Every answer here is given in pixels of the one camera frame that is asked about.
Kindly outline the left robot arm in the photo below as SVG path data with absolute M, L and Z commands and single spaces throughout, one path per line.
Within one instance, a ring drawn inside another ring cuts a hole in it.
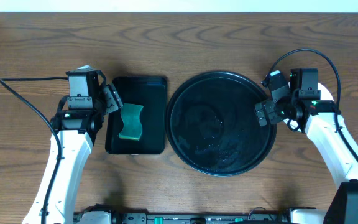
M 91 136 L 77 130 L 64 130 L 51 137 L 50 154 L 39 191 L 23 223 L 73 223 L 75 201 L 83 168 L 93 149 Z M 49 198 L 48 185 L 57 163 L 58 146 L 62 147 L 62 159 L 53 181 Z

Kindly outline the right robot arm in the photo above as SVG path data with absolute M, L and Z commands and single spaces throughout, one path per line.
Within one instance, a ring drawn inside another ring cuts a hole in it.
M 294 69 L 290 79 L 276 70 L 261 84 L 272 97 L 255 105 L 261 126 L 281 121 L 316 146 L 337 192 L 327 210 L 291 208 L 290 223 L 358 223 L 358 145 L 346 128 L 332 94 L 315 69 Z

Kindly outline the green scrubbing sponge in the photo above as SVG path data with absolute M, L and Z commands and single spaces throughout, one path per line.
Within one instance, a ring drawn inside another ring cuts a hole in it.
M 118 136 L 124 140 L 139 141 L 142 136 L 142 123 L 140 120 L 142 105 L 124 103 L 121 108 L 122 130 Z

